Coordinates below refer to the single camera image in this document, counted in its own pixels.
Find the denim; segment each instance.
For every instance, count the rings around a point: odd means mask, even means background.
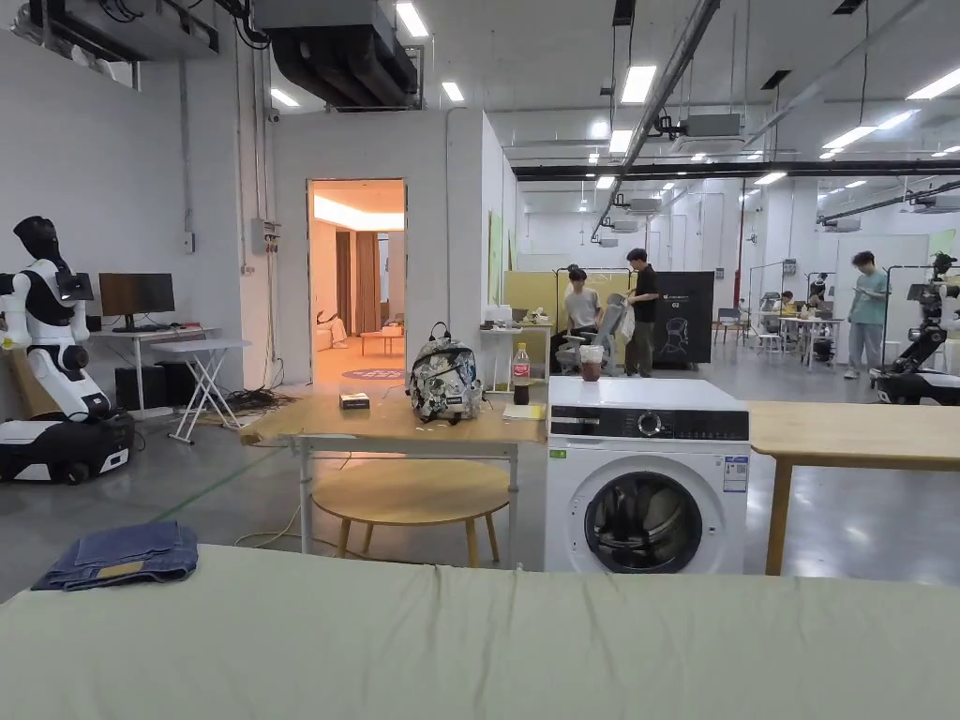
[[[135,582],[169,583],[197,569],[197,535],[175,521],[114,528],[76,540],[31,589],[83,590]],[[142,563],[100,577],[105,568]]]

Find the small box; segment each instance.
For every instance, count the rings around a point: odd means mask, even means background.
[[[341,410],[370,410],[370,398],[366,393],[340,396]]]

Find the round wooden stool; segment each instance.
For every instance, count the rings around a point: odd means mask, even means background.
[[[510,502],[510,474],[467,460],[373,460],[331,473],[313,489],[321,510],[340,518],[337,557],[347,554],[353,521],[367,524],[363,551],[370,550],[374,525],[467,526],[469,566],[477,566],[477,537],[473,521],[487,519],[490,547],[500,562],[493,517]]]

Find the backpack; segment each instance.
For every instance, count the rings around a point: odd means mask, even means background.
[[[444,326],[439,340],[433,334],[437,325]],[[441,418],[455,425],[480,415],[483,384],[477,379],[476,358],[473,350],[450,337],[446,323],[434,324],[430,340],[417,353],[407,395],[423,422]]]

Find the round rug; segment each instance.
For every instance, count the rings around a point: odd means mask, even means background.
[[[351,380],[402,380],[406,376],[406,371],[390,369],[371,369],[371,370],[349,370],[343,373],[343,377]]]

